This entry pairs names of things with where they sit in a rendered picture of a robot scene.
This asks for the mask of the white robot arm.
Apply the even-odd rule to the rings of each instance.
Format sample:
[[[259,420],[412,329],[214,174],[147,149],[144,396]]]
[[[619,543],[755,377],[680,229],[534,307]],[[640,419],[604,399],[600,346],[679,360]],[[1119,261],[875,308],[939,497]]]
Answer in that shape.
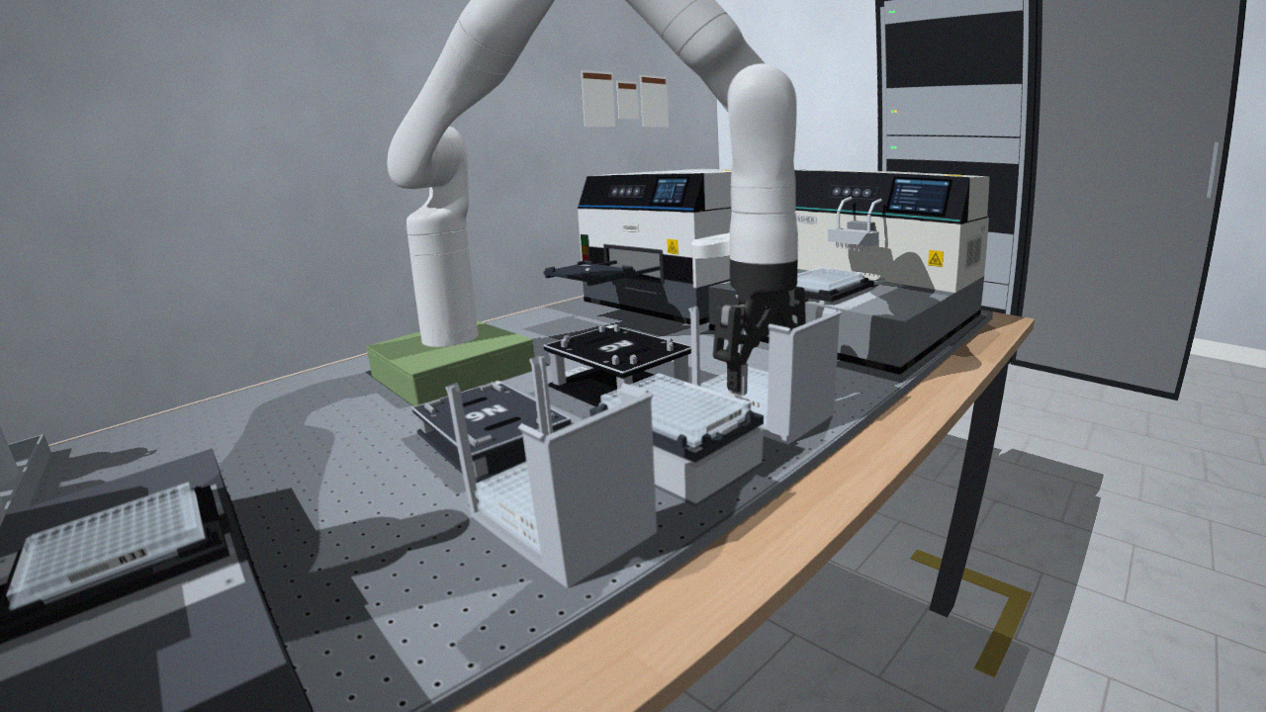
[[[781,68],[761,65],[763,60],[717,0],[625,1],[729,113],[730,231],[693,239],[691,258],[796,261],[794,84]],[[424,207],[406,217],[417,321],[425,346],[479,337],[466,223],[468,158],[463,137],[449,125],[503,82],[553,3],[471,0],[392,136],[387,153],[392,182],[429,188]]]

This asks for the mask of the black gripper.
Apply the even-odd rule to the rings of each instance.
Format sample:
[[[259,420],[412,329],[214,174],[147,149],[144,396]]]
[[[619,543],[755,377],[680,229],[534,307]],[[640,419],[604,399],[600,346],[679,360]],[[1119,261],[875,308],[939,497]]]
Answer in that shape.
[[[736,307],[717,307],[713,359],[727,362],[728,391],[734,397],[744,397],[748,390],[746,362],[752,350],[768,336],[768,326],[794,329],[806,324],[805,291],[804,288],[798,288],[798,260],[787,264],[744,264],[730,260],[730,288],[734,288],[738,298]],[[798,323],[794,323],[793,314],[798,315]],[[743,328],[748,336],[741,334]],[[724,340],[728,341],[725,350]],[[738,352],[741,345],[744,346]]]

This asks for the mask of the black regrip nest plate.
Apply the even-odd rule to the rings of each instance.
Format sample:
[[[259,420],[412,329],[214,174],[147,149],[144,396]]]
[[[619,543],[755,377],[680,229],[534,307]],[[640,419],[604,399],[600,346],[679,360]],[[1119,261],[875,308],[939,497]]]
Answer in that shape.
[[[591,405],[598,405],[603,394],[618,391],[623,383],[630,385],[653,378],[653,374],[644,370],[671,360],[674,360],[675,378],[687,383],[690,345],[625,329],[618,324],[614,327],[603,324],[598,329],[573,337],[567,334],[562,342],[555,341],[543,346],[544,351],[549,352],[553,379],[548,386]],[[592,369],[566,378],[563,357]]]

